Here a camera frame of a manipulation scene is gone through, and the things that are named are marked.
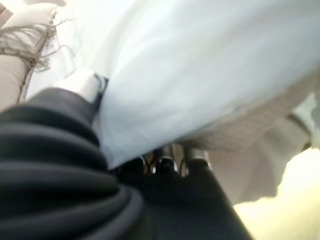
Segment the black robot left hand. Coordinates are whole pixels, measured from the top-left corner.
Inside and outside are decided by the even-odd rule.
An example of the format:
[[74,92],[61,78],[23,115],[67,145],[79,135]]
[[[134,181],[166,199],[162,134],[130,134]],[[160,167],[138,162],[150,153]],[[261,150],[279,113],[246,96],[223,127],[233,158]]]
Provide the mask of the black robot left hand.
[[[93,139],[91,124],[105,93],[108,80],[89,70],[31,89],[26,100],[37,106],[41,120],[61,124]],[[138,231],[154,240],[249,240],[251,235],[229,203],[211,171],[206,155],[185,152],[187,175],[178,174],[172,150],[156,151],[154,173],[144,173],[145,163],[137,158],[116,164],[112,172],[122,184],[144,197],[146,225]]]

